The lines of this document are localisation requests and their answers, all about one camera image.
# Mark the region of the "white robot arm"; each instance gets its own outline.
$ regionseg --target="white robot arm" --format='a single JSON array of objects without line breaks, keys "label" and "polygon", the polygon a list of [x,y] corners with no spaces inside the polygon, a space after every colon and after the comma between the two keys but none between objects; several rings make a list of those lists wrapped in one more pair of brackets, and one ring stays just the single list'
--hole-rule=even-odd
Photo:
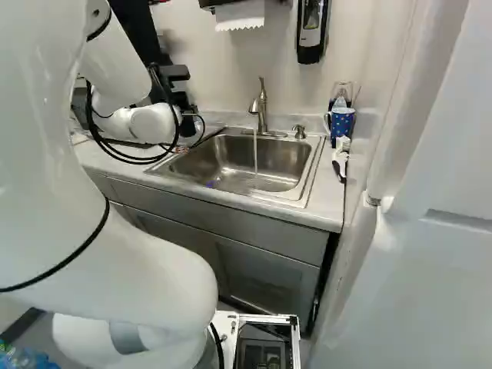
[{"label": "white robot arm", "polygon": [[[165,105],[119,113],[146,96],[150,83],[115,16],[102,38],[86,42],[95,31],[88,19],[104,14],[92,8],[100,4],[107,6],[14,0],[0,13],[0,293],[65,314],[55,319],[55,339],[88,366],[161,367],[149,364],[158,355],[169,369],[189,369],[217,304],[213,271],[196,254],[125,221],[69,141],[79,68],[96,86],[98,113],[117,111],[98,121],[105,129],[143,139],[151,131],[164,141],[172,127]],[[105,346],[135,332],[144,347],[158,349],[122,354]]]},{"label": "white robot arm", "polygon": [[175,117],[168,104],[126,108],[146,98],[151,79],[117,18],[105,0],[88,2],[89,34],[80,74],[93,85],[92,117],[99,128],[115,138],[152,144],[171,142]]}]

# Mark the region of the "running water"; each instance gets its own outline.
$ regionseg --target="running water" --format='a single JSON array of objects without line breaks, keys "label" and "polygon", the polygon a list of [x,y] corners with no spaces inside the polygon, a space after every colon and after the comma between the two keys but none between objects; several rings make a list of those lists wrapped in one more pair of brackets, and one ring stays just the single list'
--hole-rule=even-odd
[{"label": "running water", "polygon": [[253,155],[254,155],[254,179],[253,188],[256,188],[258,178],[258,148],[257,148],[256,128],[253,128]]}]

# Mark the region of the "water bottle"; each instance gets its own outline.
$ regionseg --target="water bottle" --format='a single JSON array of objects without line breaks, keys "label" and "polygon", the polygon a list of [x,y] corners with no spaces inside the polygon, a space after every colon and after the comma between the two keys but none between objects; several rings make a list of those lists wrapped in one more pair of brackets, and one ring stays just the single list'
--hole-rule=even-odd
[{"label": "water bottle", "polygon": [[60,369],[60,367],[51,363],[47,354],[29,348],[12,347],[8,351],[0,351],[0,369]]}]

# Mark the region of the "gray countertop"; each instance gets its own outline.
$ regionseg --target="gray countertop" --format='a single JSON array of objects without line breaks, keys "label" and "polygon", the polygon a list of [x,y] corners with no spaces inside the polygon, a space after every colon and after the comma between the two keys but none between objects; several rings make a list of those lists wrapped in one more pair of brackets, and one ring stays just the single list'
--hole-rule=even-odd
[{"label": "gray countertop", "polygon": [[[250,119],[238,113],[204,113],[202,115],[207,122],[207,131],[205,133],[212,132],[224,126],[224,124],[240,127],[248,127],[255,124],[254,117]],[[316,131],[319,133],[324,130],[322,120],[318,116],[289,115],[271,119],[269,125],[270,129],[279,129],[280,126],[285,128],[289,124],[291,127],[297,123],[305,125],[306,131]],[[183,186],[180,186],[179,182],[176,182],[173,178],[145,174],[144,171],[152,165],[129,165],[109,157],[92,140],[80,142],[75,145],[74,149],[81,165],[87,170],[100,175],[185,195],[190,198],[214,202],[308,227],[337,233],[341,232],[344,213],[344,186],[338,181],[331,166],[332,148],[328,141],[325,142],[323,151],[321,152],[311,195],[306,208],[293,208],[285,204],[275,204],[213,188],[203,187],[199,191],[196,191],[196,189],[189,191],[183,188]],[[159,147],[149,149],[121,147],[121,149],[129,155],[142,157],[162,153],[162,149]]]}]

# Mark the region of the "stainless steel sink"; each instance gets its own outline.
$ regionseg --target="stainless steel sink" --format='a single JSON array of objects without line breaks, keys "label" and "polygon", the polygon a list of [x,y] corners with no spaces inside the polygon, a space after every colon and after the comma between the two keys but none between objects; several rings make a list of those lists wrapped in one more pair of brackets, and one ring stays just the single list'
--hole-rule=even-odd
[{"label": "stainless steel sink", "polygon": [[309,174],[315,172],[312,167],[316,154],[319,159],[321,142],[319,135],[304,140],[259,135],[255,167],[254,136],[240,128],[226,128],[188,153],[155,165],[147,173],[304,207],[312,185]]}]

